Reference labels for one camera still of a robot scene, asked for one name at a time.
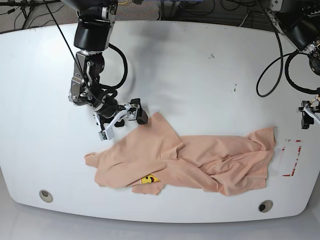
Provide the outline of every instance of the white table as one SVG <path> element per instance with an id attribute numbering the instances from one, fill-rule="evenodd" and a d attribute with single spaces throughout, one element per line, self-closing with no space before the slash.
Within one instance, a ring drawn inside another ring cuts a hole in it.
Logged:
<path id="1" fill-rule="evenodd" d="M 72 45 L 76 25 L 63 25 L 62 30 Z M 293 47 L 282 40 L 284 52 L 291 52 Z M 225 197 L 168 185 L 158 196 L 99 187 L 96 170 L 85 165 L 83 156 L 109 148 L 136 123 L 116 129 L 113 141 L 100 141 L 90 109 L 68 101 L 74 63 L 52 26 L 0 35 L 0 166 L 16 202 L 84 216 L 168 223 L 271 219 L 305 209 L 320 171 L 320 127 L 301 129 L 296 108 L 313 96 L 290 87 L 284 76 L 270 97 L 256 95 L 260 73 L 279 56 L 274 33 L 202 23 L 122 21 L 115 24 L 110 42 L 129 62 L 118 101 L 141 98 L 149 116 L 161 112 L 179 135 L 244 136 L 276 126 L 279 145 L 267 188 Z M 111 49 L 104 57 L 101 81 L 116 84 L 123 74 L 121 58 Z M 262 93 L 271 89 L 278 72 L 275 66 L 266 74 Z M 290 76 L 312 89 L 320 83 L 303 56 L 292 61 Z M 285 139 L 303 141 L 290 177 L 282 176 L 281 169 L 292 162 L 294 148 L 288 147 L 281 161 L 278 151 Z M 49 191 L 53 202 L 42 201 L 40 190 Z M 258 211 L 264 200 L 274 204 L 267 213 Z"/>

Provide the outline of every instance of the wrinkled fabric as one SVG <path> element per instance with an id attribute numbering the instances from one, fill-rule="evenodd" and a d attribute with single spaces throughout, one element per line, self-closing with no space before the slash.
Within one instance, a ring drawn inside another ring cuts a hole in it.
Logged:
<path id="1" fill-rule="evenodd" d="M 247 136 L 178 136 L 160 113 L 111 148 L 89 153 L 100 186 L 133 186 L 134 193 L 157 195 L 166 184 L 219 192 L 225 196 L 266 187 L 274 154 L 273 128 Z M 152 174 L 160 181 L 140 184 Z"/>

